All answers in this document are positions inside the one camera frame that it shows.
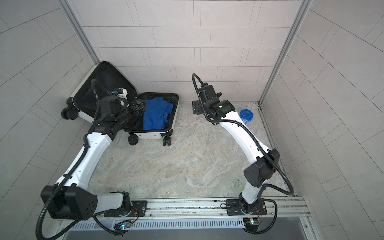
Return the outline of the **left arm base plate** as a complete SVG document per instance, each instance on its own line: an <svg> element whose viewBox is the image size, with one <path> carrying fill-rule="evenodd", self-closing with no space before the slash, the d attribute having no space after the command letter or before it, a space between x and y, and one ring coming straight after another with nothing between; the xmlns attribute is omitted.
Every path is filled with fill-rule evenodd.
<svg viewBox="0 0 384 240"><path fill-rule="evenodd" d="M125 217L144 217L146 213L147 201L131 201L128 207L121 207L115 210L105 211L104 217L125 218Z"/></svg>

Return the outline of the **white black suitcase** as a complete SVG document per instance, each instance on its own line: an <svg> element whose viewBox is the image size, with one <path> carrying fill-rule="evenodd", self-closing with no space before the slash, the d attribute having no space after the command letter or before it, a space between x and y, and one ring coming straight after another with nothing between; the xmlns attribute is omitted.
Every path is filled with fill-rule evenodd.
<svg viewBox="0 0 384 240"><path fill-rule="evenodd" d="M65 120L75 120L81 117L93 124L93 121L101 116L96 112L99 100L112 96L112 91L115 88L126 89L128 91L127 100L135 98L140 100L163 98L164 101L174 105L172 113L168 116L168 123L163 130L144 131L144 114L131 118L122 129L129 134L128 142L132 146L136 145L139 139L161 139L164 146L170 146L178 111L179 96L173 93L146 92L138 94L136 88L129 80L112 64L106 61L94 66L88 75L84 77L75 92L67 99L67 107L61 112L62 118Z"/></svg>

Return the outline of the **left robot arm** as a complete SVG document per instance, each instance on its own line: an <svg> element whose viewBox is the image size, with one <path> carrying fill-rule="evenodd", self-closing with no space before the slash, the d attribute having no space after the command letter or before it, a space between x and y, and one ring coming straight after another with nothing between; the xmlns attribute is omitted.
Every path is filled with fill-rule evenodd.
<svg viewBox="0 0 384 240"><path fill-rule="evenodd" d="M123 217L132 211L129 194L116 192L94 195L88 185L104 151L131 118L146 111L143 100L127 99L112 95L99 100L97 113L100 118L93 121L83 138L84 145L67 171L51 186L45 186L41 198L53 219L88 220L105 211L113 211Z"/></svg>

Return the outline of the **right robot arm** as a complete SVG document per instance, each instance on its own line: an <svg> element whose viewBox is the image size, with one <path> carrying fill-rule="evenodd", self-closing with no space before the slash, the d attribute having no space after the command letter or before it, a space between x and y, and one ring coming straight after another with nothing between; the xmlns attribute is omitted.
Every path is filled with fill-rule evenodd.
<svg viewBox="0 0 384 240"><path fill-rule="evenodd" d="M244 151L250 166L244 169L244 176L247 180L242 193L240 194L240 208L245 214L256 211L265 185L276 172L276 168L267 160L261 150L277 164L280 154L277 150L270 151L267 146L258 142L255 143L255 135L241 120L235 107L227 100L220 101L220 93L216 93L213 86L204 83L198 90L198 101L193 102L194 114L206 114L215 123L220 124L239 144Z"/></svg>

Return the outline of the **clear container blue lid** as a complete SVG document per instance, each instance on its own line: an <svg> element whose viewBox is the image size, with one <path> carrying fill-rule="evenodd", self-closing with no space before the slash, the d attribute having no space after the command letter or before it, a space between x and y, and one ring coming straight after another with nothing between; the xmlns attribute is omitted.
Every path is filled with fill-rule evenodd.
<svg viewBox="0 0 384 240"><path fill-rule="evenodd" d="M254 118L253 112L247 109L241 110L239 116L245 125L248 125Z"/></svg>

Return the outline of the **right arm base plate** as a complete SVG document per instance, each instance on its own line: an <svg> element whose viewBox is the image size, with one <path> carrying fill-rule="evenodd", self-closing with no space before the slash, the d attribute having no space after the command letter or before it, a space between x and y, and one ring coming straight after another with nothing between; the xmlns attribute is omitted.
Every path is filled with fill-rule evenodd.
<svg viewBox="0 0 384 240"><path fill-rule="evenodd" d="M228 216L245 216L245 215L267 215L266 204L264 201L257 200L253 204L248 204L245 200L227 199L221 205L222 209L227 211Z"/></svg>

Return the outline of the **blue t-shirt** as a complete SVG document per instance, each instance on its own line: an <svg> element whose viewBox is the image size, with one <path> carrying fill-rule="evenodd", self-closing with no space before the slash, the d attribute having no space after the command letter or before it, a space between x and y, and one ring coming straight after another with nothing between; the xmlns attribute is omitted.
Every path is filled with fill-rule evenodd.
<svg viewBox="0 0 384 240"><path fill-rule="evenodd" d="M174 105L164 101L163 98L146 100L146 111L143 115L143 130L163 130L168 123L168 116L172 113Z"/></svg>

